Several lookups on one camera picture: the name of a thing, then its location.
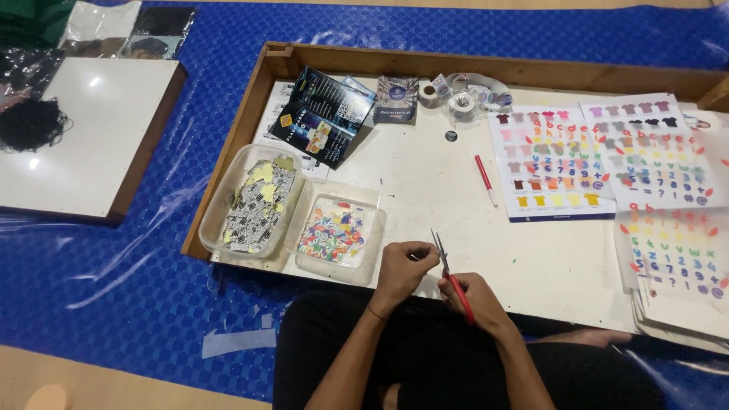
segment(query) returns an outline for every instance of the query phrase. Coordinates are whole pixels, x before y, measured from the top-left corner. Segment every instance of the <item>wooden tray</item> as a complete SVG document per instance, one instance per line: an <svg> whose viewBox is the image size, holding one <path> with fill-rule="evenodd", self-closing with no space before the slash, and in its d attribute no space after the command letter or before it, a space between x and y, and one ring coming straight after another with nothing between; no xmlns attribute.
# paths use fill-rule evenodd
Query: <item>wooden tray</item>
<svg viewBox="0 0 729 410"><path fill-rule="evenodd" d="M225 140L182 253L209 260L210 252L198 238L205 210L235 154L251 143L276 79L295 80L304 66L344 74L417 75L474 72L506 85L598 93L673 93L679 101L700 109L729 112L729 73L723 71L662 69L641 66L574 63L568 61L477 57L399 50L373 50L326 45L266 42Z"/></svg>

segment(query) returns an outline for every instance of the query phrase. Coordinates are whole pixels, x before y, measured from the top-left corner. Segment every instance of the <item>person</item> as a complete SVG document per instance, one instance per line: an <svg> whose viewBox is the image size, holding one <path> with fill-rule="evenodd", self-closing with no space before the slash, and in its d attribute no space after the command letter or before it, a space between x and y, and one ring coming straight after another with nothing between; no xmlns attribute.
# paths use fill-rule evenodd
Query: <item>person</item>
<svg viewBox="0 0 729 410"><path fill-rule="evenodd" d="M607 348L628 333L579 330L527 344L475 273L454 274L475 326L445 279L443 305L421 308L408 297L439 262L432 244L392 243L373 293L297 298L278 336L274 410L666 407L654 381Z"/></svg>

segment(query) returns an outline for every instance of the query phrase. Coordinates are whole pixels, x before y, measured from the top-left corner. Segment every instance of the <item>white table surface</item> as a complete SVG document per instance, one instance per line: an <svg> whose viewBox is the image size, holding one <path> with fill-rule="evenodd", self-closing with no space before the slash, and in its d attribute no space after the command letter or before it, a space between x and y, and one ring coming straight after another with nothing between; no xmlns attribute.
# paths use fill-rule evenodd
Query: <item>white table surface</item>
<svg viewBox="0 0 729 410"><path fill-rule="evenodd" d="M357 79L377 88L375 77ZM600 96L527 88L512 88L512 94L515 104L549 107L576 107L578 101ZM682 109L695 105L682 104ZM381 247L393 241L432 241L430 228L438 231L451 269L481 274L508 312L636 332L631 296L623 290L617 267L613 222L510 223L506 209L489 202L473 158L473 152L480 154L503 204L488 123L459 125L458 139L448 142L444 134L452 129L440 110L418 107L415 125L377 125L328 179L380 192L381 210L387 214ZM282 246L270 260L240 262L218 255L211 260L331 280L299 269ZM416 295L440 298L436 282L441 270L432 269ZM368 287L377 286L378 271L379 261Z"/></svg>
<svg viewBox="0 0 729 410"><path fill-rule="evenodd" d="M63 141L0 152L0 206L105 217L178 64L66 58L43 95L70 119Z"/></svg>

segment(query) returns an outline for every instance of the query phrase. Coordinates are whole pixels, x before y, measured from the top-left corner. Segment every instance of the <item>clear plastic container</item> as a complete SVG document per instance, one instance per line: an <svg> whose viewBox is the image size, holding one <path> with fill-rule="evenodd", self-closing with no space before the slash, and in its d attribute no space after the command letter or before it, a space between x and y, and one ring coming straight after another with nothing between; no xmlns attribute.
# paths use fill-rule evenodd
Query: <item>clear plastic container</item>
<svg viewBox="0 0 729 410"><path fill-rule="evenodd" d="M362 218L359 232L364 244L358 253L353 257L345 255L342 260L327 260L301 252L299 245L305 229L308 232L307 223L315 207L322 204L336 207L340 202L351 205L353 212ZM308 179L286 236L286 248L296 256L296 264L301 269L353 285L367 286L377 264L384 231L379 209L380 194L375 190L323 179Z"/></svg>
<svg viewBox="0 0 729 410"><path fill-rule="evenodd" d="M286 198L286 202L284 202L284 210L281 211L281 216L276 226L273 227L270 237L260 250L253 253L238 252L226 248L223 243L223 231L225 230L226 219L232 212L230 208L230 194L246 183L248 171L259 160L273 161L281 156L284 158L293 158L296 176L289 191L289 196ZM235 155L218 189L213 194L213 199L205 211L203 222L200 224L200 230L198 231L200 241L207 250L218 254L221 259L253 260L268 257L288 230L303 184L304 177L301 172L301 160L298 155L293 155L291 152L267 145L246 145Z"/></svg>

